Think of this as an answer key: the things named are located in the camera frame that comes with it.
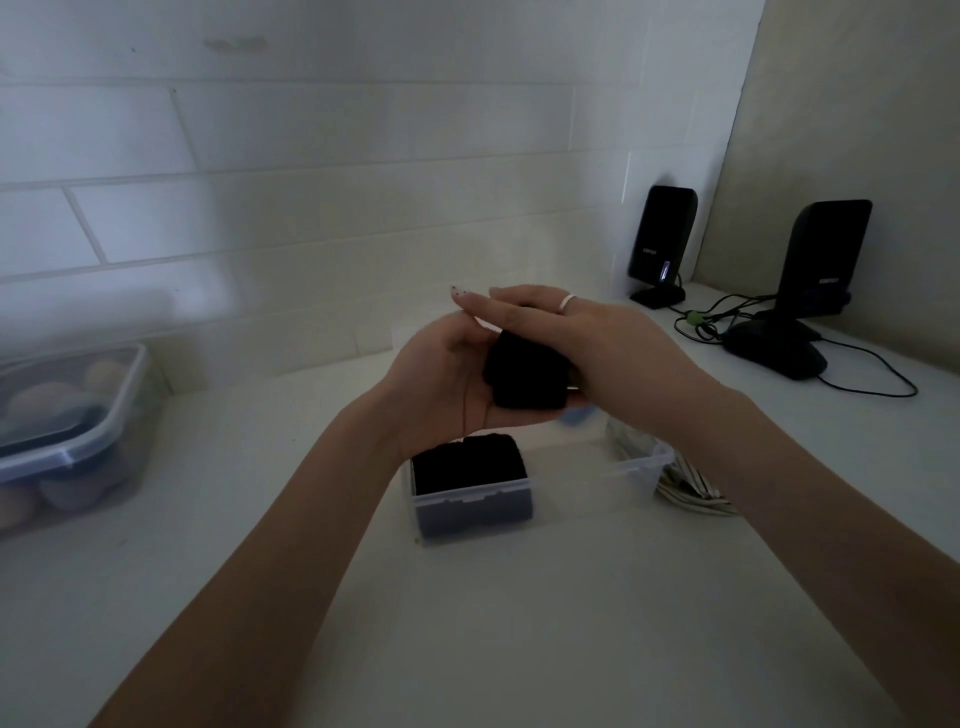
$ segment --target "ring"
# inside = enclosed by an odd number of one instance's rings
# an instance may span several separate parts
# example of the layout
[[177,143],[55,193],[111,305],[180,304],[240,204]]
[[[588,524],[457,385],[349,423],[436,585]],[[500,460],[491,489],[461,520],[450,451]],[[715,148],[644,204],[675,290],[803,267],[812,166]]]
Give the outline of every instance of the ring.
[[570,299],[575,299],[575,298],[577,298],[576,294],[568,293],[566,294],[566,298],[560,301],[560,308],[558,310],[561,313],[561,315],[563,315],[566,305],[570,303]]

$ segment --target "plastic storage box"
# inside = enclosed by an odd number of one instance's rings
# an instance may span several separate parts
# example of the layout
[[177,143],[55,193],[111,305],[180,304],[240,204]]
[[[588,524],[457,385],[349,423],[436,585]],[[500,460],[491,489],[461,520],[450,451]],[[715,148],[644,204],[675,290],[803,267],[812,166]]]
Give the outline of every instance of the plastic storage box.
[[141,344],[0,369],[0,531],[85,510],[134,481],[168,394]]
[[527,477],[417,494],[412,463],[402,488],[426,543],[529,528],[641,507],[653,499],[674,451],[656,438],[596,412],[575,429],[557,423],[494,430],[512,435]]

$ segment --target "speaker stand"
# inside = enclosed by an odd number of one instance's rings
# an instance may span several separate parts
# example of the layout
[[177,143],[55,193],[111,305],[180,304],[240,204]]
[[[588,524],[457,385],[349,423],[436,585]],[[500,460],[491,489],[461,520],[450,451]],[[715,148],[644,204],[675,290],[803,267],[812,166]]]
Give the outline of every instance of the speaker stand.
[[686,293],[679,285],[661,283],[653,288],[644,288],[634,293],[630,300],[647,308],[666,308],[686,300]]

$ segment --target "hand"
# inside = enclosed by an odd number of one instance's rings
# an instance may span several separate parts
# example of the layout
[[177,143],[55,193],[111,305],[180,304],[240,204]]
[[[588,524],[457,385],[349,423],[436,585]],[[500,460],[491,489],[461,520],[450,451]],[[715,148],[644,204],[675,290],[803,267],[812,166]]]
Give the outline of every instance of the hand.
[[701,398],[723,387],[638,310],[574,298],[560,314],[561,288],[491,288],[491,297],[455,291],[478,319],[546,344],[579,370],[581,390],[615,418],[665,440],[688,424]]
[[[400,458],[407,460],[479,429],[535,425],[563,414],[493,404],[482,373],[497,335],[465,313],[451,313],[421,329],[396,355],[374,391],[377,406],[392,423]],[[567,406],[585,404],[583,395],[567,397]]]

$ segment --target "black speaker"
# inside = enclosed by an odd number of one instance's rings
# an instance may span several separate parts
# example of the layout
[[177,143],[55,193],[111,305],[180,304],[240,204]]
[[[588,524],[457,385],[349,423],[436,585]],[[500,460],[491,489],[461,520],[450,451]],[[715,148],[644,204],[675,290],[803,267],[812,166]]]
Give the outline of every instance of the black speaker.
[[779,317],[835,316],[850,302],[848,288],[873,209],[870,200],[828,200],[801,210],[780,275]]
[[631,300],[647,308],[680,303],[684,290],[674,284],[697,216],[697,193],[686,187],[655,184],[647,194],[627,275],[652,286]]

